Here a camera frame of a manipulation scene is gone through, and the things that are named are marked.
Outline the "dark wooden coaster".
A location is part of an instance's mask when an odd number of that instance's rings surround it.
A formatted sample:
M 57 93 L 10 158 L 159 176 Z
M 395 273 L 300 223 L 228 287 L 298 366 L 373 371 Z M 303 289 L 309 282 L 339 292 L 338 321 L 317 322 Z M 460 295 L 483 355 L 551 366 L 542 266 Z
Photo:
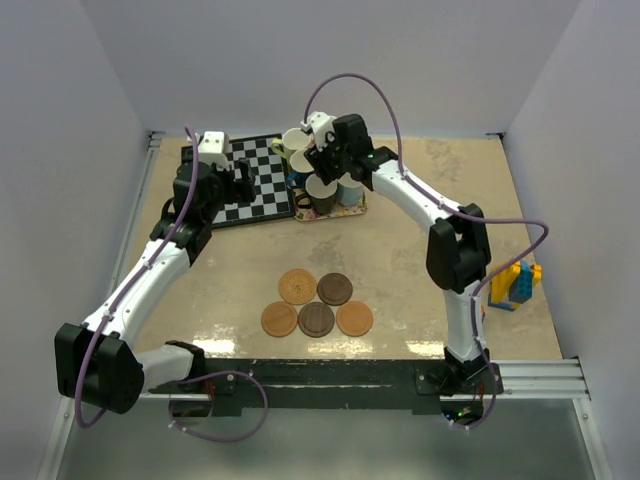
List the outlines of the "dark wooden coaster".
M 326 304 L 340 306 L 350 300 L 353 285 L 348 277 L 332 272 L 324 275 L 317 284 L 317 295 Z

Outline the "light wooden coaster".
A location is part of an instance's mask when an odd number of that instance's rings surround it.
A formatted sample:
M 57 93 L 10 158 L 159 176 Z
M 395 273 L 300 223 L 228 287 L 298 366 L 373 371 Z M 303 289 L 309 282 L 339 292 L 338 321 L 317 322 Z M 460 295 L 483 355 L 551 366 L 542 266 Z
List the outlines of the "light wooden coaster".
M 267 305 L 261 314 L 263 330 L 273 337 L 288 336 L 296 329 L 297 323 L 297 310 L 284 301 Z

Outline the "dark walnut coaster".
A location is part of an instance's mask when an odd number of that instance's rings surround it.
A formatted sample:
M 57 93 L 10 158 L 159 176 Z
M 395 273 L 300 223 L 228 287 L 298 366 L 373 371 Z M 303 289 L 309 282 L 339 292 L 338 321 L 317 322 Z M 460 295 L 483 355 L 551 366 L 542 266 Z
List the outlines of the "dark walnut coaster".
M 320 338 L 331 332 L 335 325 L 333 310 L 322 302 L 305 305 L 298 314 L 298 326 L 312 338 Z

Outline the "orange wooden coaster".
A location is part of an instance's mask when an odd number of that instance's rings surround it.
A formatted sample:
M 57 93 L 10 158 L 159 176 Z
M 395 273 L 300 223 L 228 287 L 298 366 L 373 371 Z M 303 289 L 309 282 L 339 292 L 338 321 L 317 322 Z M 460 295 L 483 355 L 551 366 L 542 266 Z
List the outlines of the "orange wooden coaster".
M 336 323 L 347 336 L 365 335 L 373 326 L 374 316 L 371 309 L 360 301 L 348 301 L 337 311 Z

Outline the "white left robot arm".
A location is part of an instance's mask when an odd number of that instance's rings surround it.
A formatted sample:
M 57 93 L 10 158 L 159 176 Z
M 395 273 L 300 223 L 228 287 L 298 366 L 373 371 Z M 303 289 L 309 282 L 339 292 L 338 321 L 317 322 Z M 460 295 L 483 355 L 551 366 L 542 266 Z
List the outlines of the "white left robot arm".
M 94 313 L 78 325 L 63 324 L 54 337 L 60 394 L 123 414 L 140 394 L 175 383 L 185 392 L 207 380 L 204 352 L 182 341 L 135 354 L 137 338 L 169 287 L 193 265 L 227 204 L 252 202 L 255 179 L 247 160 L 219 170 L 183 162 L 173 195 L 132 271 Z

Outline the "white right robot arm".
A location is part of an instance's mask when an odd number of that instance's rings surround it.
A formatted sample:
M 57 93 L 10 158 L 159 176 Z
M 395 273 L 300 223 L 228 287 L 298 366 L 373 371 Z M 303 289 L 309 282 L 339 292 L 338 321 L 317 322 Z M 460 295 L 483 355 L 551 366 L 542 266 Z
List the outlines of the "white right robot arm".
M 323 183 L 349 174 L 426 232 L 426 270 L 443 292 L 448 328 L 444 359 L 429 380 L 444 395 L 469 392 L 488 362 L 478 298 L 491 259 L 482 210 L 439 194 L 402 165 L 398 152 L 375 147 L 358 114 L 314 112 L 301 130 L 311 139 L 304 156 Z

